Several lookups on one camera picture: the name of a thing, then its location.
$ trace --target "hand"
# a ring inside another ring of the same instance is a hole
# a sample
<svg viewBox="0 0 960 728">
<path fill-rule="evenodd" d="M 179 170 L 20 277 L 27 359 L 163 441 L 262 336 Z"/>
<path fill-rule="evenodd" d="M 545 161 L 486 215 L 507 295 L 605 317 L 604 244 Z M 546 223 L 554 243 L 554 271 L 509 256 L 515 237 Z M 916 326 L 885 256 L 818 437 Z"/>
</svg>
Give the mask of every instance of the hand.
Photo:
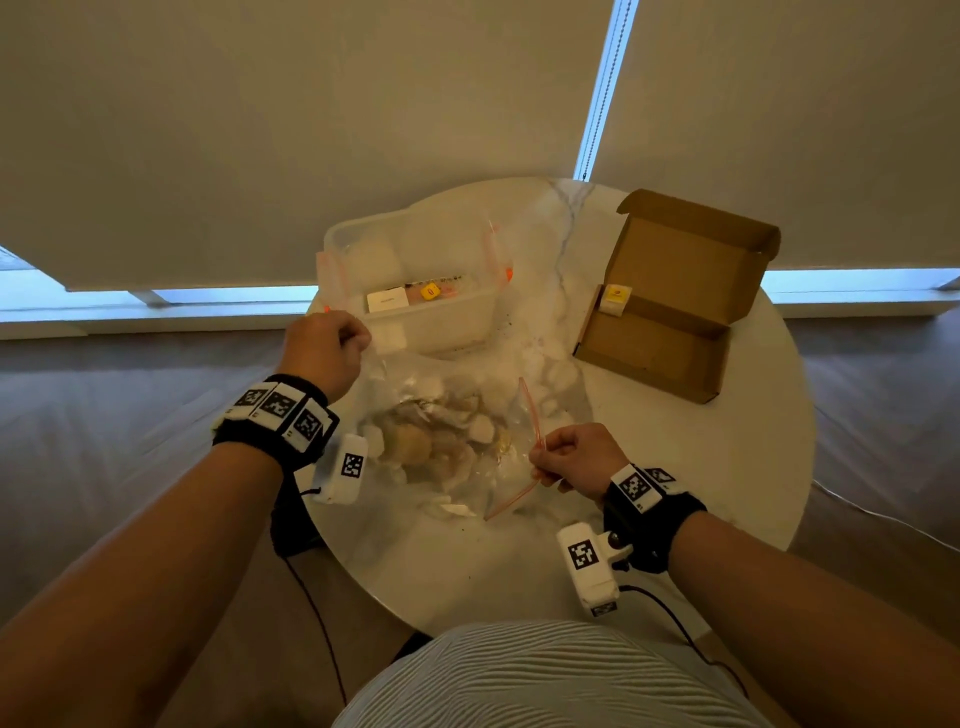
<svg viewBox="0 0 960 728">
<path fill-rule="evenodd" d="M 599 423 L 570 425 L 546 436 L 546 448 L 530 450 L 536 466 L 533 477 L 550 486 L 563 478 L 562 492 L 570 487 L 582 496 L 600 502 L 610 487 L 611 477 L 630 460 L 607 429 Z"/>
<path fill-rule="evenodd" d="M 346 311 L 313 313 L 287 327 L 276 372 L 316 384 L 332 404 L 360 376 L 360 353 L 370 341 L 367 327 Z"/>
</svg>

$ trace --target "yellow label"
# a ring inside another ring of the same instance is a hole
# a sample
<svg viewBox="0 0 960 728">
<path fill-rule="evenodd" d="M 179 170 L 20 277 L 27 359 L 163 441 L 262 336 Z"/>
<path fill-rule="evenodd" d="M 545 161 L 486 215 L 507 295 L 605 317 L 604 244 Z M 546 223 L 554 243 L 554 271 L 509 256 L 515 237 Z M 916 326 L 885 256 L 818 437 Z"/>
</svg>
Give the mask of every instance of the yellow label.
<svg viewBox="0 0 960 728">
<path fill-rule="evenodd" d="M 420 295 L 425 301 L 433 301 L 440 295 L 440 286 L 431 280 L 420 289 Z"/>
<path fill-rule="evenodd" d="M 629 285 L 610 284 L 607 286 L 603 297 L 611 303 L 626 303 L 630 299 L 630 294 L 633 290 Z"/>
</svg>

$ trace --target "table top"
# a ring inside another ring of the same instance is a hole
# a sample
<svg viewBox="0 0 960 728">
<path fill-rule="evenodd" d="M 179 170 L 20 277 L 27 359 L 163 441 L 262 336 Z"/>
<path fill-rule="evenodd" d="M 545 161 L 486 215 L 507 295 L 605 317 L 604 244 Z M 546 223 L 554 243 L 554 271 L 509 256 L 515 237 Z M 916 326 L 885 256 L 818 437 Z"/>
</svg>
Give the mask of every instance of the table top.
<svg viewBox="0 0 960 728">
<path fill-rule="evenodd" d="M 515 280 L 526 262 L 562 252 L 557 270 L 569 301 L 569 339 L 575 341 L 623 225 L 616 207 L 625 194 L 586 182 L 514 178 L 457 187 L 412 207 L 466 202 L 485 209 L 515 257 Z M 768 544 L 790 545 L 812 478 L 813 408 L 803 362 L 762 290 L 750 315 L 733 326 L 723 389 L 708 404 L 577 364 L 594 420 L 607 426 L 632 460 L 666 468 L 712 513 Z M 348 409 L 348 399 L 334 409 Z M 300 488 L 312 478 L 312 468 L 300 471 Z M 538 488 L 531 497 L 562 498 L 557 502 L 565 513 L 598 522 L 596 509 L 575 493 Z M 556 528 L 531 527 L 506 514 L 490 522 L 438 520 L 386 500 L 304 502 L 349 574 L 428 635 L 476 621 L 591 619 L 567 574 Z M 617 578 L 659 595 L 694 639 L 708 631 L 668 576 L 631 570 Z M 670 639 L 676 631 L 659 607 L 638 594 L 623 595 L 619 609 L 598 621 L 640 638 Z"/>
</svg>

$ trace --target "translucent plastic bin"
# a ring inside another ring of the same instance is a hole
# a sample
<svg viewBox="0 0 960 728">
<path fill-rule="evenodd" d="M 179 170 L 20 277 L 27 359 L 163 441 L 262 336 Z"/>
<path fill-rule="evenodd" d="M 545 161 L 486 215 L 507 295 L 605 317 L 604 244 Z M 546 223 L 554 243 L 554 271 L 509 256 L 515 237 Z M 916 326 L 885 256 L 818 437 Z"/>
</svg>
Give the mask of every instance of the translucent plastic bin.
<svg viewBox="0 0 960 728">
<path fill-rule="evenodd" d="M 369 313 L 367 294 L 419 281 L 464 277 L 452 298 Z M 495 226 L 475 210 L 400 210 L 330 228 L 317 254 L 325 305 L 343 308 L 371 330 L 380 353 L 434 353 L 473 346 L 491 334 L 507 266 L 497 254 Z"/>
</svg>

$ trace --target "cardboard box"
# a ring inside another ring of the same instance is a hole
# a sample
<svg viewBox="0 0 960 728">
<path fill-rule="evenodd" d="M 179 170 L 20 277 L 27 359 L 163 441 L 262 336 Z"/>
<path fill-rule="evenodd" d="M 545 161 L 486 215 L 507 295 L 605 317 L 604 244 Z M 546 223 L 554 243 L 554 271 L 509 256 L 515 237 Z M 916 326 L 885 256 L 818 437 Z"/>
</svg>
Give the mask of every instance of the cardboard box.
<svg viewBox="0 0 960 728">
<path fill-rule="evenodd" d="M 754 304 L 780 250 L 773 225 L 639 189 L 604 285 L 633 291 L 620 317 L 599 310 L 598 285 L 574 356 L 698 403 L 720 393 L 732 323 Z"/>
</svg>

